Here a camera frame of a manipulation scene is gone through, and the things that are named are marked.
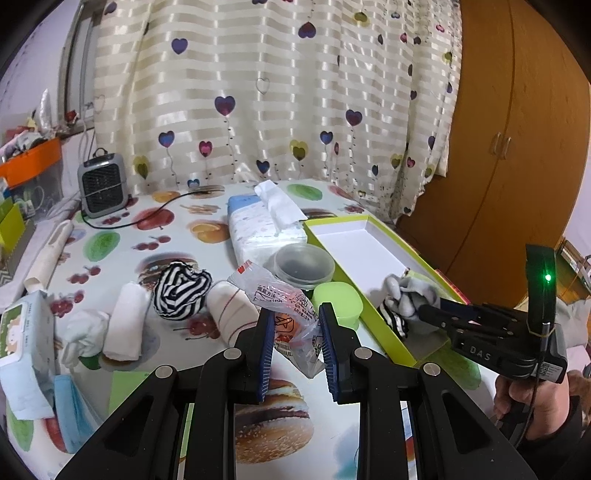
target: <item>green plastic lid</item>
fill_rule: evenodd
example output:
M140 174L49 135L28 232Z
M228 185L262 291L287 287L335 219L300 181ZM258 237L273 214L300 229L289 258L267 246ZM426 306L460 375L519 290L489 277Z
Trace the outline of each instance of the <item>green plastic lid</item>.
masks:
M320 284L312 295L312 305L316 312L324 302L332 304L339 325L357 330L363 303L355 288L341 281Z

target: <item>clear plastic lid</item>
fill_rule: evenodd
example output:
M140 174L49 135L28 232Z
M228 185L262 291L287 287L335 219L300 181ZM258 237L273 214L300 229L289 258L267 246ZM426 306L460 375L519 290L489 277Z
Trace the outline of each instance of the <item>clear plastic lid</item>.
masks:
M332 280L335 261L328 252L309 244L291 244L275 254L275 275L302 290L313 290Z

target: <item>striped curtain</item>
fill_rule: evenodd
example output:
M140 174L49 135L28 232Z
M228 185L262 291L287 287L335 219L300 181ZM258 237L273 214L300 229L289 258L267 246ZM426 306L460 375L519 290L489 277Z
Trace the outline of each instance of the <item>striped curtain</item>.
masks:
M456 0L117 0L96 55L98 146L132 192L332 181L382 219L445 175Z

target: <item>space heater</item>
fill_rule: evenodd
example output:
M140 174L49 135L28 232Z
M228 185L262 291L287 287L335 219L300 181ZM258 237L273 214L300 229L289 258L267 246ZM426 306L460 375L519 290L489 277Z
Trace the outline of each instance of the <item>space heater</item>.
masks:
M82 210L97 218L122 209L128 201L123 157L110 153L91 158L78 167Z

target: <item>food package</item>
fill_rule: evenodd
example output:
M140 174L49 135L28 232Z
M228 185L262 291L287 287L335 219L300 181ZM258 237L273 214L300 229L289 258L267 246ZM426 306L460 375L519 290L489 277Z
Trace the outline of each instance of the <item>food package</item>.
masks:
M320 322L310 300L299 289L247 261L228 281L244 290L256 306L274 312L275 349L308 378L324 369Z

